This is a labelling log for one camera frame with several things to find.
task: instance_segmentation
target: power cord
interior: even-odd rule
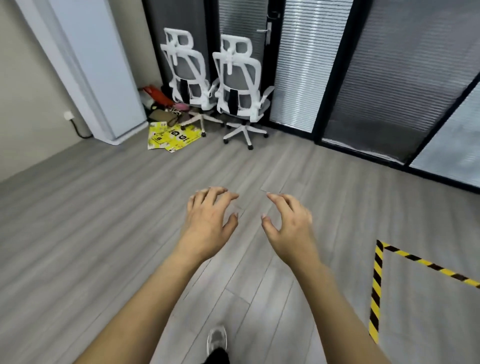
[[[83,135],[80,135],[80,133],[78,132],[78,129],[77,129],[77,126],[75,125],[75,123],[73,122],[73,119],[70,119],[70,121],[72,122],[72,125],[75,129],[75,132],[77,133],[77,135],[79,137],[81,137],[82,139],[90,139],[90,138],[93,138],[93,134],[92,135],[89,135],[89,136],[83,136]]]

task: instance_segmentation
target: forearm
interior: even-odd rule
[[[319,259],[292,270],[312,310],[329,364],[389,363]]]
[[[148,364],[199,262],[173,253],[109,322],[76,364]]]

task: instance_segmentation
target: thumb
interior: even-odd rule
[[[262,215],[262,228],[267,235],[268,240],[274,240],[279,232],[275,226],[272,224],[272,220],[265,214]]]
[[[239,224],[239,216],[236,212],[234,212],[233,214],[230,215],[227,223],[223,226],[222,235],[225,241],[228,241],[230,239],[230,236],[232,236],[238,224]]]

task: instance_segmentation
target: white office chair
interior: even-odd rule
[[[258,122],[270,107],[268,95],[274,90],[268,87],[260,99],[260,77],[262,66],[258,60],[251,58],[252,41],[242,36],[221,35],[221,51],[213,52],[216,70],[220,79],[220,87],[215,95],[218,97],[217,111],[244,119],[242,124],[227,122],[227,126],[236,128],[223,137],[223,142],[235,134],[243,132],[248,148],[253,149],[248,132],[261,133],[265,138],[265,130],[247,125]]]
[[[210,86],[205,78],[204,57],[193,49],[193,37],[189,32],[171,28],[164,28],[164,31],[167,44],[161,44],[160,47],[173,75],[168,84],[172,88],[173,100],[201,109],[200,112],[190,111],[193,118],[182,122],[180,126],[184,129],[185,125],[200,120],[202,136],[206,136],[204,120],[219,122],[224,126],[223,121],[203,113],[216,105],[215,92],[219,80],[216,79]]]

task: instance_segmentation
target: chair base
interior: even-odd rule
[[[234,135],[236,135],[238,133],[241,133],[241,132],[243,132],[243,135],[245,136],[245,140],[247,141],[248,148],[250,150],[253,149],[253,145],[252,145],[252,142],[250,141],[250,137],[248,135],[248,132],[263,134],[265,138],[268,138],[268,133],[265,130],[255,128],[251,125],[242,125],[242,124],[238,124],[236,122],[227,122],[227,126],[235,128],[235,130],[228,133],[227,135],[225,135],[223,137],[223,142],[225,144],[228,143],[228,139],[230,139]]]
[[[186,125],[190,125],[196,121],[199,121],[200,120],[200,126],[202,128],[202,136],[206,136],[206,132],[205,132],[205,126],[204,126],[204,120],[208,120],[208,121],[214,121],[214,122],[218,122],[220,124],[222,124],[222,126],[224,126],[224,122],[219,120],[219,119],[215,119],[214,117],[210,116],[210,115],[206,115],[206,114],[203,114],[202,112],[194,112],[194,111],[189,111],[189,114],[193,116],[193,118],[191,119],[188,119],[188,120],[185,120],[184,122],[181,122],[180,123],[180,128],[182,130],[185,129],[185,126]]]

